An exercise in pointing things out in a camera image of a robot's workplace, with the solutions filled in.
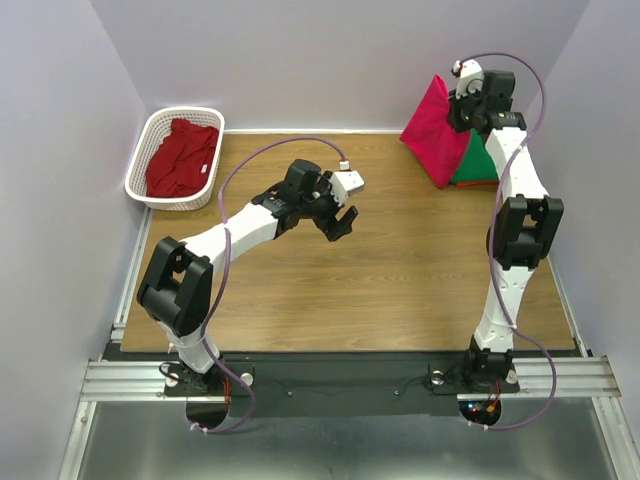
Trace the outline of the bright pink t shirt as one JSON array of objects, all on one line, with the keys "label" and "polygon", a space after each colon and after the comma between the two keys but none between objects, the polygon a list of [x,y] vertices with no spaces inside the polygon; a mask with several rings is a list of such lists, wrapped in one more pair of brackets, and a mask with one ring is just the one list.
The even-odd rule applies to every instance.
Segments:
[{"label": "bright pink t shirt", "polygon": [[457,132],[448,123],[449,92],[444,79],[434,75],[424,96],[400,135],[433,184],[447,187],[466,154],[471,134]]}]

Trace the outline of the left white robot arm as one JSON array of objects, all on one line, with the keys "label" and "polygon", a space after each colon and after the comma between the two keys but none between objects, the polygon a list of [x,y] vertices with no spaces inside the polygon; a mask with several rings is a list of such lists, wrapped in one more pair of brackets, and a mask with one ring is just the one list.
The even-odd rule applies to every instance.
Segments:
[{"label": "left white robot arm", "polygon": [[358,215],[347,201],[363,191],[361,175],[341,163],[337,172],[296,159],[280,182],[256,195],[238,213],[198,235],[167,236],[154,248],[136,300],[160,325],[176,349],[184,373],[199,393],[215,392],[222,382],[221,354],[209,340],[207,324],[221,297],[214,279],[229,279],[232,261],[310,220],[333,242],[348,235]]}]

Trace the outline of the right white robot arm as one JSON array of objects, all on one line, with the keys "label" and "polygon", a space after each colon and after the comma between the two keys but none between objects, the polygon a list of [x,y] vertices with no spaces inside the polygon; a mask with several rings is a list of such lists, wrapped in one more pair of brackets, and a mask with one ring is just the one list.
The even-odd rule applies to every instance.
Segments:
[{"label": "right white robot arm", "polygon": [[540,181],[524,116],[511,109],[514,74],[485,70],[475,60],[456,62],[452,73],[457,85],[449,94],[448,122],[457,132],[474,131],[483,139],[498,175],[486,241],[490,287],[460,366],[463,384],[482,390],[516,381],[517,316],[529,280],[549,254],[564,203]]}]

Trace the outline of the folded green t shirt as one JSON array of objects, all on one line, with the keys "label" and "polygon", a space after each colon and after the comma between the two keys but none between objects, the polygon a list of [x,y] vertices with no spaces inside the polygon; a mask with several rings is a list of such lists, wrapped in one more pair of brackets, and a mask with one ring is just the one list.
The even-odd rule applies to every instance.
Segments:
[{"label": "folded green t shirt", "polygon": [[487,153],[483,139],[471,131],[466,153],[453,174],[450,183],[476,180],[498,180],[495,165]]}]

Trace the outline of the folded orange t shirt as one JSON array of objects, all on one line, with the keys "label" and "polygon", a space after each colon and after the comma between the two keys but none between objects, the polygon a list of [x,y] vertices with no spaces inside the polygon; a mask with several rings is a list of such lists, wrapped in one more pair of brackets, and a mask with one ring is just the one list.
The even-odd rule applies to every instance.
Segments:
[{"label": "folded orange t shirt", "polygon": [[463,181],[463,182],[454,182],[451,185],[457,188],[472,188],[472,187],[480,187],[480,186],[497,186],[499,184],[498,180],[476,180],[476,181]]}]

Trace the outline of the dark red t shirt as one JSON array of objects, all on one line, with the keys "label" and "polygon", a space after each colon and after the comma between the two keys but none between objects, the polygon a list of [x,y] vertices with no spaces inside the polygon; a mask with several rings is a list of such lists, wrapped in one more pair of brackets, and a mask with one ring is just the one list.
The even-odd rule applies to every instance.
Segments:
[{"label": "dark red t shirt", "polygon": [[170,133],[151,157],[146,171],[147,195],[183,198],[206,185],[217,150],[219,129],[175,118]]}]

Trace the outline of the white perforated plastic basket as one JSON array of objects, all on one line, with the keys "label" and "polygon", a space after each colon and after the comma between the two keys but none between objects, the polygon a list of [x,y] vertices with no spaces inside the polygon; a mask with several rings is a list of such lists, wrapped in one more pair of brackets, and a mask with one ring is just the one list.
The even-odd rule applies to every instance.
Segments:
[{"label": "white perforated plastic basket", "polygon": [[[146,172],[152,156],[160,147],[162,141],[170,134],[171,122],[174,119],[188,120],[200,127],[216,128],[219,135],[215,155],[212,159],[212,165],[206,171],[206,183],[197,193],[173,198],[153,197],[147,193]],[[225,118],[216,109],[197,106],[174,106],[157,110],[147,119],[131,157],[124,182],[126,193],[133,200],[139,201],[154,210],[192,211],[204,207],[212,196],[224,133]]]}]

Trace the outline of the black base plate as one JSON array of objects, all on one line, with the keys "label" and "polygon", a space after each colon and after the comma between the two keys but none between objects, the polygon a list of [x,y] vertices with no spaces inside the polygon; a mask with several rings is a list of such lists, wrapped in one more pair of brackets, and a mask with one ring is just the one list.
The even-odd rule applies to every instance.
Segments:
[{"label": "black base plate", "polygon": [[462,353],[228,353],[205,374],[182,362],[159,371],[169,398],[203,425],[257,418],[470,415],[493,422],[500,396],[519,390],[515,368]]}]

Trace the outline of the aluminium frame rail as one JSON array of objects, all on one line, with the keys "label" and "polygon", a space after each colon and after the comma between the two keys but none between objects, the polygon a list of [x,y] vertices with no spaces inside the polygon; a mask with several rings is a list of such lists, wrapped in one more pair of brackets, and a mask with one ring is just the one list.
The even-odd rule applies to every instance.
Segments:
[{"label": "aluminium frame rail", "polygon": [[[109,333],[108,343],[115,346],[120,344],[124,336],[152,217],[152,210],[145,208]],[[60,479],[77,479],[80,476],[94,416],[100,403],[143,402],[163,398],[161,375],[153,366],[152,361],[139,359],[109,361],[98,358],[87,364],[58,475]]]}]

